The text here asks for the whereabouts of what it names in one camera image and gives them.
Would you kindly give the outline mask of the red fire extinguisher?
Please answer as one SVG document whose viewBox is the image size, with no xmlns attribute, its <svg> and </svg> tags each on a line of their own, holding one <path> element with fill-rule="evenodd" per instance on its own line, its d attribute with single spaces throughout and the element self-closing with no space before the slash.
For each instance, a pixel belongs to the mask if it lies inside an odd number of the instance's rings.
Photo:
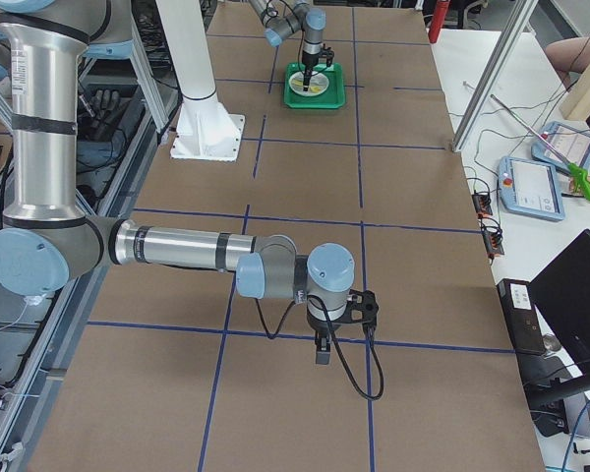
<svg viewBox="0 0 590 472">
<path fill-rule="evenodd" d="M 434 13 L 432 15 L 432 20 L 430 23 L 429 31 L 428 31 L 428 38 L 431 44 L 435 44 L 438 42 L 440 32 L 443 28 L 443 24 L 445 21 L 445 17 L 449 8 L 449 1 L 448 0 L 438 0 L 436 2 Z"/>
</svg>

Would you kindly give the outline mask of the near teach pendant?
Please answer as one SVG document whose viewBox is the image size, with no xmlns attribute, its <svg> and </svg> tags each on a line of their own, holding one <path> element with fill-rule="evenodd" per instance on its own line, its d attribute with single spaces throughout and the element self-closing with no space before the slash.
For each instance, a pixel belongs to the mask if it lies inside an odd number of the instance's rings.
<svg viewBox="0 0 590 472">
<path fill-rule="evenodd" d="M 504 156 L 498 175 L 499 195 L 508 211 L 549 221 L 564 220 L 561 189 L 552 164 Z"/>
</svg>

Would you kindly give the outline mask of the teach pendant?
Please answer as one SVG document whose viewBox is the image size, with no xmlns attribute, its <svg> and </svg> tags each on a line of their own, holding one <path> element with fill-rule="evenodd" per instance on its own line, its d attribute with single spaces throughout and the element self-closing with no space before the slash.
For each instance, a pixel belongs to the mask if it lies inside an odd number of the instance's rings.
<svg viewBox="0 0 590 472">
<path fill-rule="evenodd" d="M 590 132 L 577 130 L 561 122 L 549 122 L 541 131 L 542 137 L 561 152 L 570 162 L 581 168 L 590 167 Z M 531 147 L 535 160 L 553 164 L 559 172 L 565 173 L 567 166 L 540 142 Z"/>
<path fill-rule="evenodd" d="M 504 156 L 498 175 L 499 195 L 508 211 L 549 221 L 564 220 L 561 189 L 552 164 Z"/>
</svg>

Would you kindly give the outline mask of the aluminium frame post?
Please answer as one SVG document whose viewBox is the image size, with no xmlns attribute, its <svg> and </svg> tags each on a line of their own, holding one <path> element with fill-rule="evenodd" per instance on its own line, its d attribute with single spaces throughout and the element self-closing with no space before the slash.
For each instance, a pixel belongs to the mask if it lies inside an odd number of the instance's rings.
<svg viewBox="0 0 590 472">
<path fill-rule="evenodd" d="M 538 0 L 518 0 L 514 2 L 511 14 L 455 132 L 451 143 L 451 149 L 454 152 L 461 152 L 468 141 L 479 114 L 537 4 Z"/>
</svg>

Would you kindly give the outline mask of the black orange connector box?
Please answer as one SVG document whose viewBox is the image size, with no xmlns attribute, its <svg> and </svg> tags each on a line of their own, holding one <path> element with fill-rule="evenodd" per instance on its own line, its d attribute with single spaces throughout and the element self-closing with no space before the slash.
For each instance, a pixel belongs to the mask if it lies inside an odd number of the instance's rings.
<svg viewBox="0 0 590 472">
<path fill-rule="evenodd" d="M 493 215 L 491 206 L 492 199 L 489 193 L 475 192 L 472 194 L 471 198 L 478 218 L 491 217 Z"/>
</svg>

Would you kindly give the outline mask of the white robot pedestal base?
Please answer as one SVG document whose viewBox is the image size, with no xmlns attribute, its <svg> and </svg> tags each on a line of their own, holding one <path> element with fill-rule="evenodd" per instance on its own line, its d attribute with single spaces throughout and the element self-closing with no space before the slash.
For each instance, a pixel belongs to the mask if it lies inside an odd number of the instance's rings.
<svg viewBox="0 0 590 472">
<path fill-rule="evenodd" d="M 156 3 L 183 98 L 170 155 L 176 159 L 237 159 L 245 117 L 220 102 L 198 1 Z"/>
</svg>

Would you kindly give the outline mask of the green plastic tray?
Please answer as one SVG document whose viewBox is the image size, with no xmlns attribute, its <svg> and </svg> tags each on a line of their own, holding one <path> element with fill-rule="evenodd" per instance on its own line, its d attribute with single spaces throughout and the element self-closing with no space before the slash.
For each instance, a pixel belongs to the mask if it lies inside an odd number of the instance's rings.
<svg viewBox="0 0 590 472">
<path fill-rule="evenodd" d="M 289 63 L 285 70 L 284 103 L 295 109 L 338 109 L 345 104 L 343 70 L 340 64 L 333 63 L 329 68 L 320 64 L 314 68 L 313 75 L 324 74 L 329 78 L 329 87 L 323 94 L 304 97 L 294 93 L 288 85 L 288 79 L 296 72 L 302 72 L 302 64 Z"/>
</svg>

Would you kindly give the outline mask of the black box device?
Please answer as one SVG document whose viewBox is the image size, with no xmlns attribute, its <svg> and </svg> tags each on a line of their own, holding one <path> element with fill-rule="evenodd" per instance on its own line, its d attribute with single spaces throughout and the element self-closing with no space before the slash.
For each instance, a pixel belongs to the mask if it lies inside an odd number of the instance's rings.
<svg viewBox="0 0 590 472">
<path fill-rule="evenodd" d="M 529 283 L 503 278 L 497 284 L 504 320 L 516 353 L 540 356 L 545 353 L 542 332 L 532 301 Z"/>
</svg>

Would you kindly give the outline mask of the far teach pendant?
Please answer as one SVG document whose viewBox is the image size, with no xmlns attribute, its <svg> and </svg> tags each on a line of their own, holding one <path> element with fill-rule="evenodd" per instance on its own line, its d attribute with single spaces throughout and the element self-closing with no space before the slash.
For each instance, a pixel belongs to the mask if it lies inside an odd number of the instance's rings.
<svg viewBox="0 0 590 472">
<path fill-rule="evenodd" d="M 570 162 L 581 168 L 590 167 L 590 132 L 577 130 L 561 122 L 549 122 L 541 131 L 542 137 L 561 152 Z M 535 160 L 553 164 L 559 172 L 565 173 L 567 166 L 540 142 L 531 147 Z"/>
</svg>

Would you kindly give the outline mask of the black laptop screen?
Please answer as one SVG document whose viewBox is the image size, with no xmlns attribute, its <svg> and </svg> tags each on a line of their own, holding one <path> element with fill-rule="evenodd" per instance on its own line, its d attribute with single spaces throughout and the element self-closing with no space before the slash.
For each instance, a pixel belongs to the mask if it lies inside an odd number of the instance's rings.
<svg viewBox="0 0 590 472">
<path fill-rule="evenodd" d="M 590 372 L 590 230 L 583 230 L 532 279 L 530 292 L 571 359 Z"/>
</svg>

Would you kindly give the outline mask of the white round plate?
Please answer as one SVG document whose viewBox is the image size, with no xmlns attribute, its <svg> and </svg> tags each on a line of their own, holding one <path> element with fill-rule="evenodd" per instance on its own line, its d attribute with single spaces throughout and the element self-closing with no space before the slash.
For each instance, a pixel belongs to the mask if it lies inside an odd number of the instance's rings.
<svg viewBox="0 0 590 472">
<path fill-rule="evenodd" d="M 288 79 L 289 88 L 296 94 L 304 96 L 304 97 L 315 97 L 323 94 L 326 90 L 321 94 L 312 94 L 309 92 L 303 92 L 303 73 L 296 72 L 290 76 Z M 311 86 L 327 86 L 329 87 L 329 78 L 324 74 L 317 74 L 311 77 Z"/>
</svg>

